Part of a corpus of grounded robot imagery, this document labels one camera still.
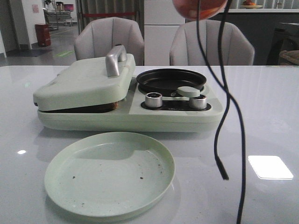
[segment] floor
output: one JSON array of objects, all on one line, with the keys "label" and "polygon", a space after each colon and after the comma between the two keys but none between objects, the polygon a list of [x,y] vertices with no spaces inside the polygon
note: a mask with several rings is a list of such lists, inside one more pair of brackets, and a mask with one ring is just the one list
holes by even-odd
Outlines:
[{"label": "floor", "polygon": [[51,45],[35,49],[50,49],[51,51],[36,57],[9,56],[0,60],[0,66],[6,65],[71,65],[76,61],[74,41],[78,36],[78,26],[60,24],[58,30],[50,31]]}]

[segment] red bin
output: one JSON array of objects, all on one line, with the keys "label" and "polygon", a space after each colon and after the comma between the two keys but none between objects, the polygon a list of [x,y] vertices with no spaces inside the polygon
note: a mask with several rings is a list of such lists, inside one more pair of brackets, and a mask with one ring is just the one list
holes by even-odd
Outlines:
[{"label": "red bin", "polygon": [[45,47],[51,45],[48,24],[36,24],[35,28],[38,46]]}]

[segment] chair backrest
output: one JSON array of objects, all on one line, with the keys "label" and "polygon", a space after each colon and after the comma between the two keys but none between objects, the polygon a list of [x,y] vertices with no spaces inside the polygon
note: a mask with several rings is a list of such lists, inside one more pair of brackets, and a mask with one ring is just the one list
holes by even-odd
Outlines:
[{"label": "chair backrest", "polygon": [[122,44],[143,65],[144,40],[137,22],[110,17],[90,22],[75,40],[77,60],[104,57],[117,44]]},{"label": "chair backrest", "polygon": [[[218,32],[220,21],[199,22],[200,40],[211,65],[219,65]],[[225,23],[222,36],[224,65],[252,65],[255,50],[234,24]],[[206,65],[197,40],[196,21],[180,25],[170,50],[170,65]]]}]

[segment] black frying pan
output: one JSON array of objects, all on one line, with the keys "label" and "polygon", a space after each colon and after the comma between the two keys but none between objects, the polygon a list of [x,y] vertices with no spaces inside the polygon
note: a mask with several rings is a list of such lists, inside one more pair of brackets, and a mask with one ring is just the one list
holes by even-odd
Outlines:
[{"label": "black frying pan", "polygon": [[159,92],[165,97],[173,96],[172,93],[180,86],[190,86],[200,90],[206,83],[206,77],[202,74],[183,69],[149,70],[139,74],[136,79],[141,90]]}]

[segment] black cable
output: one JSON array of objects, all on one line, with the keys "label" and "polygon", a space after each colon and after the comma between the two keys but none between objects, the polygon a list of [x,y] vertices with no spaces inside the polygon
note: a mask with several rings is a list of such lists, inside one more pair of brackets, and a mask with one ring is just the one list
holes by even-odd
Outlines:
[{"label": "black cable", "polygon": [[215,135],[215,140],[214,140],[214,154],[215,154],[215,159],[216,159],[216,164],[218,166],[218,169],[221,173],[221,176],[223,179],[228,180],[228,175],[224,169],[224,166],[220,160],[220,158],[218,157],[218,153],[217,153],[217,142],[218,142],[218,136],[219,136],[219,132],[222,128],[223,122],[226,118],[226,115],[228,113],[229,110],[229,102],[230,100],[233,101],[237,113],[238,113],[238,117],[239,117],[239,121],[240,121],[240,128],[241,128],[241,141],[242,141],[242,186],[241,186],[241,196],[240,196],[240,202],[239,202],[239,208],[238,208],[238,215],[237,215],[237,224],[241,223],[241,219],[242,219],[242,212],[243,212],[243,207],[244,207],[244,201],[245,201],[245,191],[246,191],[246,144],[245,144],[245,127],[244,127],[244,122],[243,122],[243,117],[242,117],[242,113],[241,113],[241,109],[236,101],[236,99],[230,94],[230,92],[228,91],[228,85],[226,82],[226,77],[225,77],[225,71],[224,71],[224,65],[223,65],[223,59],[222,59],[222,34],[223,34],[223,29],[224,29],[224,24],[226,21],[226,16],[228,14],[228,10],[229,7],[231,5],[232,0],[228,0],[227,4],[225,6],[224,9],[224,13],[223,13],[223,17],[221,20],[221,25],[220,25],[220,29],[219,29],[219,36],[218,36],[218,56],[219,56],[219,61],[220,61],[220,67],[221,67],[221,76],[222,76],[222,80],[223,80],[223,85],[221,84],[221,82],[219,81],[219,79],[217,78],[217,76],[215,75],[214,71],[211,68],[211,65],[208,62],[208,59],[205,55],[205,52],[202,48],[202,44],[200,41],[200,35],[199,35],[199,12],[200,12],[200,0],[198,0],[198,8],[197,8],[197,20],[196,20],[196,24],[197,24],[197,39],[198,39],[198,44],[199,44],[199,48],[200,51],[202,53],[202,56],[206,62],[206,65],[208,67],[208,69],[210,70],[212,76],[214,77],[215,81],[217,82],[217,84],[222,88],[222,90],[226,93],[227,96],[227,105],[226,105],[226,109],[224,111],[224,114],[222,116],[222,119],[220,121],[220,124],[217,128],[216,131],[216,135]]}]

